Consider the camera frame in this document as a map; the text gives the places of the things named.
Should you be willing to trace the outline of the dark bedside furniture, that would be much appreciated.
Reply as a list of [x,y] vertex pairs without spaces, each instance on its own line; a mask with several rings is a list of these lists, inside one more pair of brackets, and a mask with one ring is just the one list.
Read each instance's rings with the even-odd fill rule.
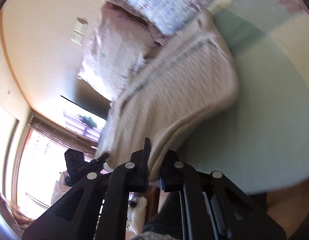
[[77,114],[82,119],[90,119],[89,123],[103,129],[110,109],[110,101],[95,91],[84,81],[78,81],[70,94],[60,94],[67,113]]

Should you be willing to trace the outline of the window with brown frame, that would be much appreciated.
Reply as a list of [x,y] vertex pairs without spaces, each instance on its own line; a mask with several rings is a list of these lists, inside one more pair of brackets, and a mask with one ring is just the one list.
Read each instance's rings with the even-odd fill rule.
[[64,153],[72,148],[93,159],[105,120],[88,112],[64,113],[65,127],[31,113],[12,160],[7,197],[30,218],[46,211],[65,186],[55,189],[66,171]]

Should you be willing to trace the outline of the white wall switch panel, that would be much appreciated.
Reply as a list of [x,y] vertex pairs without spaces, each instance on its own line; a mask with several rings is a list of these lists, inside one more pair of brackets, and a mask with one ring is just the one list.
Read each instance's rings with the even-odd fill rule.
[[87,31],[87,27],[88,22],[85,19],[76,18],[76,22],[71,35],[71,41],[75,42],[76,44],[82,45],[84,36]]

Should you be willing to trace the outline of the pastel checked bed sheet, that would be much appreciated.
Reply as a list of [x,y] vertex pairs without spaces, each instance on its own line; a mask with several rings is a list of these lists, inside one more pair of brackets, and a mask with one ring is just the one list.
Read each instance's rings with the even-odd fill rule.
[[191,134],[180,159],[247,193],[309,178],[309,9],[303,0],[218,0],[210,12],[240,93]]

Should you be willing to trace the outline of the pink floral pillow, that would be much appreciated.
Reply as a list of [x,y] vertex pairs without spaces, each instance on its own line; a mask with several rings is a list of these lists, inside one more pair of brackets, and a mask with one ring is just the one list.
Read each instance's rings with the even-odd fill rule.
[[78,77],[114,102],[156,47],[145,25],[106,3],[84,49]]

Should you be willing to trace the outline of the cream cable-knit sweater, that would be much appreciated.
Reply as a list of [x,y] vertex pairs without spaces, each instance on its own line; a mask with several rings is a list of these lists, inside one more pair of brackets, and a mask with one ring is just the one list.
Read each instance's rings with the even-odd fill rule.
[[208,10],[201,12],[146,64],[115,100],[96,156],[110,169],[151,141],[149,179],[168,150],[176,150],[205,120],[238,95],[234,58]]

